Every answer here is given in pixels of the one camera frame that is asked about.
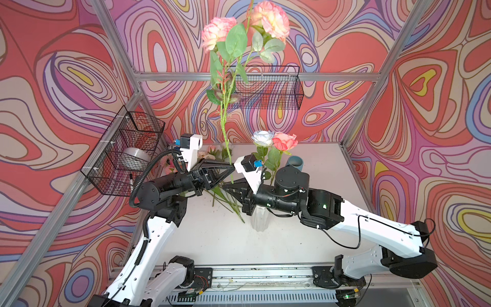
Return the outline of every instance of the metal rail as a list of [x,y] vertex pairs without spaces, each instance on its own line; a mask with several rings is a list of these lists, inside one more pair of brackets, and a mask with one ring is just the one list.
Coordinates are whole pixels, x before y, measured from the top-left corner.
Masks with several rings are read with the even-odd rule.
[[[277,76],[278,73],[248,73],[248,76]],[[144,81],[209,81],[210,73],[146,73],[136,72],[139,82]],[[379,73],[299,73],[300,81],[378,81]]]

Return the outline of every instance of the artificial flower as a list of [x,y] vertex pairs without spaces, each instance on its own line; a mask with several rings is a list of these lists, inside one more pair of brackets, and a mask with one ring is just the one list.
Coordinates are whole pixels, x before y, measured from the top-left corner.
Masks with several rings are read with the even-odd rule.
[[253,26],[262,26],[271,37],[280,39],[283,43],[290,35],[290,22],[285,11],[278,5],[263,1],[254,7],[251,15]]
[[256,131],[252,135],[252,141],[257,146],[269,147],[273,144],[274,133],[271,131]]
[[296,135],[289,136],[288,134],[282,132],[276,132],[274,134],[273,143],[278,150],[287,151],[292,149],[299,143],[296,138]]
[[235,17],[213,18],[209,24],[203,28],[201,38],[203,47],[206,50],[213,50],[217,42],[224,42],[228,32],[237,24]]

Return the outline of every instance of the blue cup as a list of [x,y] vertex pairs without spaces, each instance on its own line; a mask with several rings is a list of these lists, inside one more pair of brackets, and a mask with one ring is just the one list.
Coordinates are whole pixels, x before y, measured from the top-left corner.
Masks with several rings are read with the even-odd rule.
[[299,171],[302,171],[303,168],[303,159],[299,156],[291,156],[288,158],[286,161],[286,166],[291,165],[293,167],[296,167],[299,169]]

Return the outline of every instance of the glass vase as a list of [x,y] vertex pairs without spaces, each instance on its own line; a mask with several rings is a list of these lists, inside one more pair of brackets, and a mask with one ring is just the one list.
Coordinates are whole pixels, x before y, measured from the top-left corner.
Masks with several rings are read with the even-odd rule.
[[252,228],[256,231],[264,231],[268,228],[268,220],[270,217],[269,211],[265,207],[256,206],[256,209],[252,213],[250,223]]

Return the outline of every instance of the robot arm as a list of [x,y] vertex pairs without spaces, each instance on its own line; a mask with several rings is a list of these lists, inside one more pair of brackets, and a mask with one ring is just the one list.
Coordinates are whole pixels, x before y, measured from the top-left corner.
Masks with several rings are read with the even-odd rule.
[[263,206],[301,214],[300,222],[305,226],[345,231],[378,244],[360,255],[337,256],[331,272],[334,284],[319,286],[336,287],[340,280],[362,279],[382,271],[419,279],[437,267],[435,253],[423,245],[430,235],[425,223],[394,222],[360,209],[339,195],[309,188],[309,175],[292,166],[278,170],[274,186],[262,184],[260,179],[258,182],[247,175],[258,171],[252,167],[255,158],[246,156],[241,161],[246,165],[241,169],[245,178],[223,188],[242,203],[244,213],[252,215],[256,206]]
[[[189,147],[196,155],[195,148],[201,147],[201,141],[195,138],[193,144],[184,144],[184,147]],[[364,238],[378,244],[356,256],[337,256],[329,270],[320,267],[317,272],[314,267],[317,286],[360,285],[364,283],[364,275],[387,270],[407,278],[422,278],[436,268],[435,254],[423,247],[429,233],[422,222],[396,223],[362,210],[336,194],[309,188],[309,175],[292,166],[279,169],[274,186],[269,186],[262,184],[262,163],[253,155],[240,157],[234,165],[206,159],[195,165],[197,161],[185,152],[188,172],[140,183],[136,191],[139,203],[135,205],[150,211],[143,224],[142,237],[120,275],[103,296],[92,297],[89,307],[150,307],[152,302],[159,305],[176,287],[192,295],[209,287],[211,273],[206,274],[209,280],[197,276],[193,260],[178,256],[163,273],[150,283],[148,280],[158,255],[186,213],[187,197],[179,194],[194,191],[195,195],[202,195],[204,189],[214,188],[234,170],[245,177],[223,188],[242,203],[244,213],[252,215],[256,206],[264,206],[299,217],[301,214],[300,222],[305,226],[346,231],[359,235],[360,240]]]

